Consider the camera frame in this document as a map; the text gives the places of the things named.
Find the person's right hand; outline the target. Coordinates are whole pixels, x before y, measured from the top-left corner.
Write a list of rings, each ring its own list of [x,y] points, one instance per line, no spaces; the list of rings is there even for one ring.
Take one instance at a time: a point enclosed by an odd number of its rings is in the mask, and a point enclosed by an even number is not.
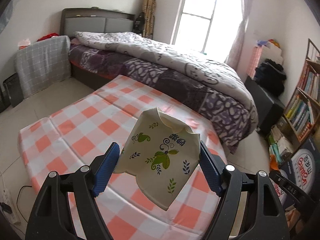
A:
[[[285,213],[286,220],[287,220],[287,226],[290,231],[295,231],[296,233],[299,233],[303,230],[305,223],[300,218],[300,212],[296,209],[293,209],[291,211],[286,211]]]

